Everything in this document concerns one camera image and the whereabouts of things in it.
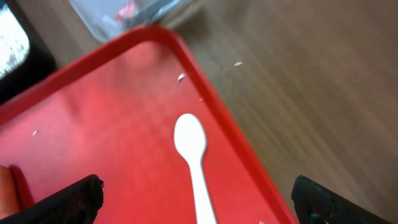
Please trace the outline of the food scraps and rice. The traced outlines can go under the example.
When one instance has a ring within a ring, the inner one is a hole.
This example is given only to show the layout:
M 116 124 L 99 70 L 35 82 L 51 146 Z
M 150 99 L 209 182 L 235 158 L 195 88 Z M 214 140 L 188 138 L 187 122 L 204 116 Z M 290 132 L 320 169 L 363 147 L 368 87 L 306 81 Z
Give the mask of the food scraps and rice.
M 1 6 L 1 79 L 26 60 L 29 39 L 7 4 Z

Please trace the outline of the red snack wrapper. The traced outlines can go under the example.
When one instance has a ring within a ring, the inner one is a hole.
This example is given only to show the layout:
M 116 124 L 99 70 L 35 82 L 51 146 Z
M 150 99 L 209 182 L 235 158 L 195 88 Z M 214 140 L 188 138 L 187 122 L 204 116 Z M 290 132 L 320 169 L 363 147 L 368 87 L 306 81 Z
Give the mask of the red snack wrapper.
M 115 16 L 117 21 L 131 21 L 138 15 L 139 8 L 135 0 L 127 0 L 127 3 L 118 11 Z

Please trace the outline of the orange carrot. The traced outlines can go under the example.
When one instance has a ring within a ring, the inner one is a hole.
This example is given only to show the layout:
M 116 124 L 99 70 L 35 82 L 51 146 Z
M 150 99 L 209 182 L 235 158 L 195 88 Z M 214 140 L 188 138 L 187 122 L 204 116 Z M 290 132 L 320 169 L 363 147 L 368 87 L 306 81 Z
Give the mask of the orange carrot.
M 3 219 L 15 213 L 19 213 L 21 206 L 11 170 L 5 166 L 1 166 L 0 173 L 0 212 L 1 219 Z

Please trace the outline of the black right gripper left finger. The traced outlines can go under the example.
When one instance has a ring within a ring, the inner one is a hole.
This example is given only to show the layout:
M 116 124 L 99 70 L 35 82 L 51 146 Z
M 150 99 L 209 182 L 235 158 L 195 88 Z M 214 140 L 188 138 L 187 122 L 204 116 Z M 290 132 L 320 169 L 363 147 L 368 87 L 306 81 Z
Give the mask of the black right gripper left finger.
M 91 174 L 33 204 L 3 218 L 1 224 L 92 224 L 103 206 L 104 182 Z

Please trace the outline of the white plastic spoon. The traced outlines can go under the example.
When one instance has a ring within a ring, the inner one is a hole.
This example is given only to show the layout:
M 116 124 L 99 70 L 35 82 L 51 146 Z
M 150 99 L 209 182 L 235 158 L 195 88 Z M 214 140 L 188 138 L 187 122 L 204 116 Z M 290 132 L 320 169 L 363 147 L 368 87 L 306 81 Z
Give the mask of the white plastic spoon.
M 207 138 L 200 120 L 195 115 L 185 113 L 177 119 L 174 127 L 174 144 L 189 167 L 197 223 L 216 224 L 202 168 Z

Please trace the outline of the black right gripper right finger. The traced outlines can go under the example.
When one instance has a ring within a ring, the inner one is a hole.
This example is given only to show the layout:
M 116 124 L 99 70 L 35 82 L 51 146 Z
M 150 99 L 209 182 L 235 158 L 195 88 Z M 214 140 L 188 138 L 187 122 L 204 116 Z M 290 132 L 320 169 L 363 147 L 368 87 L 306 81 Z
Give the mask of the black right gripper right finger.
M 300 224 L 391 224 L 303 175 L 291 199 Z

